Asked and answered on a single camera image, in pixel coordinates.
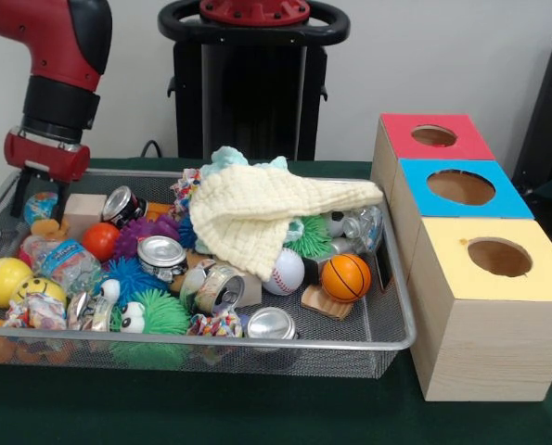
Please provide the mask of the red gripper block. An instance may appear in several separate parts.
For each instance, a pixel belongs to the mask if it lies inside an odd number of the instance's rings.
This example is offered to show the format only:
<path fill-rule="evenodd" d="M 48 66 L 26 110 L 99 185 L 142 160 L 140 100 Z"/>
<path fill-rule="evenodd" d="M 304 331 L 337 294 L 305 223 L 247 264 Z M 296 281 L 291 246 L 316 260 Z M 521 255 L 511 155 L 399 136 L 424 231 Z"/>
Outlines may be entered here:
<path fill-rule="evenodd" d="M 52 218 L 61 223 L 71 187 L 70 183 L 65 182 L 82 178 L 89 167 L 89 147 L 50 139 L 17 126 L 6 135 L 4 155 L 8 165 L 22 169 L 11 202 L 10 215 L 14 218 L 21 216 L 26 189 L 32 179 L 32 169 L 35 169 L 56 180 L 54 184 L 58 201 L 52 210 Z"/>

